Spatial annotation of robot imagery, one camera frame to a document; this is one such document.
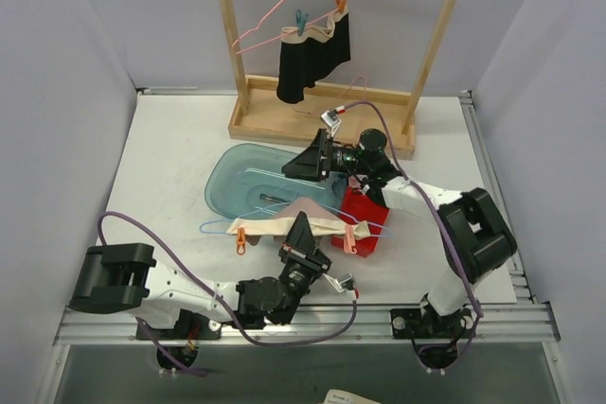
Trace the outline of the teal clothespin on black underwear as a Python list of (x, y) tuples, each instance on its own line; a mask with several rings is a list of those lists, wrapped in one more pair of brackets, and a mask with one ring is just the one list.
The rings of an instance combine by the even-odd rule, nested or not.
[(296, 33), (298, 36), (302, 36), (305, 32), (307, 23), (308, 23), (309, 14), (303, 12), (301, 9), (298, 9), (295, 12), (295, 25), (296, 25)]

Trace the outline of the beige pink underwear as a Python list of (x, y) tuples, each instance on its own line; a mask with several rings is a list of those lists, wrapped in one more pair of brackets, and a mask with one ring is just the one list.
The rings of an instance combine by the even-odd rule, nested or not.
[(307, 219), (314, 237), (343, 237), (346, 233), (353, 234), (356, 240), (371, 237), (367, 221), (347, 222), (330, 212), (328, 208), (306, 197), (300, 197), (294, 202), (288, 203), (269, 219), (236, 218), (226, 229), (226, 233), (236, 236), (242, 230), (246, 237), (286, 237), (300, 214)]

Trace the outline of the paper sheet bottom edge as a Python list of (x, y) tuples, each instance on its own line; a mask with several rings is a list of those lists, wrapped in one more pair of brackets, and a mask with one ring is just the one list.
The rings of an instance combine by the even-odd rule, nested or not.
[(330, 389), (322, 404), (379, 404), (379, 402), (351, 392)]

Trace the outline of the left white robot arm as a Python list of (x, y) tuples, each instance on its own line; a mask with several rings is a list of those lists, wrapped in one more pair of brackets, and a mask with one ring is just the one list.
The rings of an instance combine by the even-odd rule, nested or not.
[(276, 277), (218, 282), (197, 277), (178, 257), (160, 262), (150, 244), (101, 241), (87, 249), (68, 306), (88, 314), (129, 312), (171, 339), (190, 331), (189, 313), (244, 329), (287, 325), (332, 262), (304, 213), (295, 217), (277, 256), (283, 268)]

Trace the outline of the red plastic bin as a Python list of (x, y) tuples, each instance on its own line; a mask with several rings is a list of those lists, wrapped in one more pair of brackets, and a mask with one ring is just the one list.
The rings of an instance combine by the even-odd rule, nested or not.
[(352, 225), (355, 231), (359, 231), (363, 227), (368, 231), (367, 237), (358, 237), (358, 234), (355, 234), (355, 250), (359, 257), (371, 256), (375, 252), (379, 239), (388, 236), (385, 222), (389, 209), (373, 202), (359, 188), (347, 187), (345, 196), (335, 214), (345, 223)]

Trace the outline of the orange clothespin on black underwear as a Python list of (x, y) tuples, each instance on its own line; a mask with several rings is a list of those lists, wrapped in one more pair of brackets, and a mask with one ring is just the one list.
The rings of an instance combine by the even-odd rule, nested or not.
[(343, 13), (347, 7), (348, 0), (334, 0), (337, 10)]

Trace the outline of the black underwear beige waistband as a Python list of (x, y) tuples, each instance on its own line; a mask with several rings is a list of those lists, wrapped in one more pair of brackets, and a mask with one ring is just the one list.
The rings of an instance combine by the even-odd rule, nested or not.
[(282, 28), (277, 98), (287, 104), (302, 102), (306, 89), (350, 60), (347, 9), (331, 14), (325, 26), (306, 26), (301, 35), (296, 26)]

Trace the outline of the aluminium mounting rail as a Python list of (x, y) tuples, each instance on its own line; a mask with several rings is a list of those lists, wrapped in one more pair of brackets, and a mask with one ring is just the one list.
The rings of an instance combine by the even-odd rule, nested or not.
[[(327, 336), (343, 327), (350, 317), (350, 308), (302, 307), (291, 325), (268, 325), (251, 330), (249, 336), (265, 343), (291, 343)], [(362, 305), (351, 328), (332, 344), (394, 343), (390, 309), (387, 306)], [(487, 305), (476, 329), (478, 343), (552, 343), (561, 338), (553, 313), (548, 305), (513, 304)], [(67, 310), (58, 333), (56, 345), (136, 345), (149, 337), (128, 314), (92, 315)]]

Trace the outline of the teal plastic basin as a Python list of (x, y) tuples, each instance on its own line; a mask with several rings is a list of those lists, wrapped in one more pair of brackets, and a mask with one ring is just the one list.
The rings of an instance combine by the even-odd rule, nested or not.
[(227, 219), (262, 219), (300, 197), (340, 208), (347, 180), (339, 175), (322, 182), (287, 178), (281, 168), (294, 157), (293, 152), (252, 143), (228, 149), (207, 180), (207, 206)]

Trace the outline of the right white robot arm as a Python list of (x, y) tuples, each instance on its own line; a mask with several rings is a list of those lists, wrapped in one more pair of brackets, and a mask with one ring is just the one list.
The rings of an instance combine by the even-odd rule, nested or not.
[(491, 194), (477, 187), (448, 190), (411, 179), (395, 157), (390, 136), (377, 129), (356, 145), (336, 141), (326, 129), (281, 169), (291, 179), (319, 182), (333, 173), (359, 182), (362, 193), (389, 210), (427, 216), (437, 225), (448, 267), (420, 302), (422, 330), (440, 337), (454, 322), (478, 325), (484, 316), (476, 288), (518, 251)]

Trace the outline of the blue wire hanger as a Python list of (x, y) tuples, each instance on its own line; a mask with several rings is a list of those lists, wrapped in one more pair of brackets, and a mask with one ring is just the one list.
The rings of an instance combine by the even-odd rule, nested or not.
[[(292, 203), (292, 202), (278, 202), (278, 203), (270, 204), (267, 207), (262, 207), (262, 208), (256, 209), (253, 212), (250, 212), (248, 214), (240, 215), (240, 217), (249, 219), (249, 220), (269, 219), (271, 216), (276, 214), (279, 210), (284, 208), (288, 203)], [(324, 206), (325, 208), (328, 208), (329, 211), (332, 212), (333, 214), (335, 214), (335, 211), (337, 210), (335, 208), (329, 207), (328, 205), (325, 205), (322, 203), (319, 203), (319, 204)], [(232, 221), (233, 220), (207, 221), (200, 225), (199, 230), (203, 234), (227, 235), (226, 229), (229, 227), (229, 225), (231, 224)], [(393, 235), (394, 231), (392, 229), (389, 229), (388, 227), (386, 227), (386, 228), (388, 231), (387, 237), (391, 237)]]

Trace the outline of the pink clothespin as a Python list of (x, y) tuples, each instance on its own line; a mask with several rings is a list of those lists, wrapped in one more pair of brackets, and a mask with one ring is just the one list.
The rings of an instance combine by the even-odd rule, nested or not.
[(357, 254), (356, 237), (351, 224), (345, 224), (344, 227), (343, 249), (346, 254)]

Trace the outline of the wooden clothes rack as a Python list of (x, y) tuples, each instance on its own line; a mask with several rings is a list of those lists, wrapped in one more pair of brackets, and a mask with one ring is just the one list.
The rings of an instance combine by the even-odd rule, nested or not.
[(296, 109), (293, 105), (280, 104), (276, 97), (278, 78), (245, 73), (241, 40), (257, 31), (255, 26), (243, 34), (238, 33), (233, 0), (220, 0), (223, 27), (229, 57), (237, 89), (237, 101), (228, 124), (229, 135), (234, 139), (257, 140), (274, 144), (303, 146), (309, 143), (320, 127), (319, 116), (333, 108), (339, 101), (368, 100), (381, 109), (394, 134), (395, 155), (409, 159), (416, 145), (415, 113), (429, 78), (441, 41), (455, 8), (456, 0), (444, 0), (427, 45), (413, 90), (410, 93), (369, 88), (367, 79), (358, 86), (318, 82), (307, 88), (309, 99)]

